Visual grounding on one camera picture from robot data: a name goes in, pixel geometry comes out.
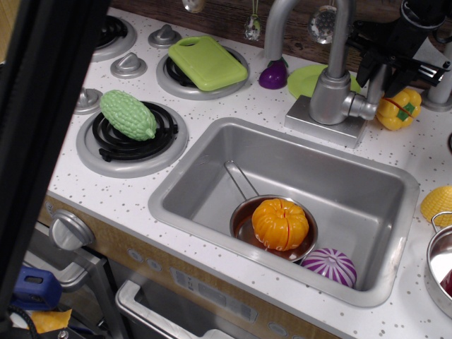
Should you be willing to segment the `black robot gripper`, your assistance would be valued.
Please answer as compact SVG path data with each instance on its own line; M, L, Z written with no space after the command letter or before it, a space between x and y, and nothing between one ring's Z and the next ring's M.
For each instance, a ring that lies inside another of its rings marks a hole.
M384 97L395 97L412 81L436 85L451 61L429 40L429 31L403 19L389 23L356 20L347 44L359 50L356 80L364 87L384 66Z

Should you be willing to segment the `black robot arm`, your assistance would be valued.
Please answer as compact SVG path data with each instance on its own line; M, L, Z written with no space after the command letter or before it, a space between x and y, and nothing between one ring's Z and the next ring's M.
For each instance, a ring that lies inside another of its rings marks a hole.
M403 1L400 17L392 22L356 20L347 45L360 51L357 82L364 86L381 65L393 69L383 86L393 97L413 81L437 86L451 69L451 61L429 40L439 43L451 38L437 37L438 29L451 17L450 1Z

